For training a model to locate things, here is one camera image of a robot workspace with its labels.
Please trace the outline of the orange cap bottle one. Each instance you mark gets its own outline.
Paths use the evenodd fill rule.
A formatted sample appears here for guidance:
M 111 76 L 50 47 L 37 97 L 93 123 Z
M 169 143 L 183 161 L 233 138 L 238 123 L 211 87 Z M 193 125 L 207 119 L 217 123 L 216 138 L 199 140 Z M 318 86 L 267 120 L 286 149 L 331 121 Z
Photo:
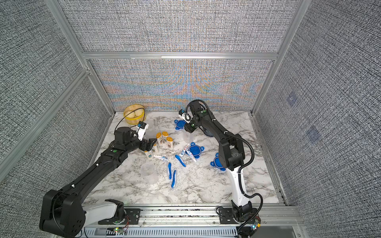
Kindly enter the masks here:
M 153 158 L 152 151 L 145 151 L 144 153 L 145 153 L 145 155 L 147 156 L 148 159 L 152 159 Z

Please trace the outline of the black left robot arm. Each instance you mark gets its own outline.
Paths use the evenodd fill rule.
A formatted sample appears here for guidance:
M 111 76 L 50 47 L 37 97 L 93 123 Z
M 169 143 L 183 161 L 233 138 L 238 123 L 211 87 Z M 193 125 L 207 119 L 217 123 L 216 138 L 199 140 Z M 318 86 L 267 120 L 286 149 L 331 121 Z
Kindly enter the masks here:
M 144 138 L 145 130 L 120 127 L 114 141 L 85 172 L 59 190 L 50 190 L 43 197 L 39 228 L 65 238 L 74 238 L 83 227 L 105 219 L 124 218 L 123 203 L 106 200 L 106 209 L 85 209 L 82 204 L 89 193 L 111 172 L 117 169 L 129 153 L 139 149 L 150 151 L 157 142 Z

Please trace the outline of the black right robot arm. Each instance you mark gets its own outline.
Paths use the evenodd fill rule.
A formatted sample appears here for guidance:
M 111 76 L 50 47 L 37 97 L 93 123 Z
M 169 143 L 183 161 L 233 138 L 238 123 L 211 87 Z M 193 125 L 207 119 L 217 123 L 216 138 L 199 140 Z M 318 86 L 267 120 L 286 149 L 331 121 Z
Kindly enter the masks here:
M 187 132 L 193 133 L 202 127 L 218 142 L 219 160 L 228 172 L 232 185 L 233 217 L 243 226 L 248 224 L 258 215 L 264 202 L 261 194 L 248 194 L 244 182 L 243 169 L 255 158 L 253 147 L 239 134 L 233 134 L 218 122 L 203 100 L 189 102 L 185 109 L 179 110 L 179 116 L 186 121 Z

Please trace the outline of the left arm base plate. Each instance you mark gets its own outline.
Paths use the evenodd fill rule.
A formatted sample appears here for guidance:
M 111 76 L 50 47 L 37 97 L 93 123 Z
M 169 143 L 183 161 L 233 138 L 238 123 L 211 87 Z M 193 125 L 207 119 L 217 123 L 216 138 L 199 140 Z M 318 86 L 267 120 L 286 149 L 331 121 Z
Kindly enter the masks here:
M 125 208 L 124 203 L 115 199 L 105 199 L 110 205 L 116 205 L 116 211 L 111 218 L 98 221 L 98 225 L 137 225 L 140 219 L 140 208 Z

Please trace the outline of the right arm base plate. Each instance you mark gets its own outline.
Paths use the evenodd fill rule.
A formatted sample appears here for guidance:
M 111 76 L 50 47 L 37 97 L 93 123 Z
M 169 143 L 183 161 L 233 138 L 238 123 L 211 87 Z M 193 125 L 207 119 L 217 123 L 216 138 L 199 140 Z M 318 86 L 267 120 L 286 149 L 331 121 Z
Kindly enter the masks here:
M 256 213 L 256 208 L 253 208 L 252 212 L 243 215 L 240 219 L 234 217 L 232 208 L 224 208 L 218 206 L 215 211 L 219 217 L 220 224 L 244 224 L 249 218 L 251 218 Z

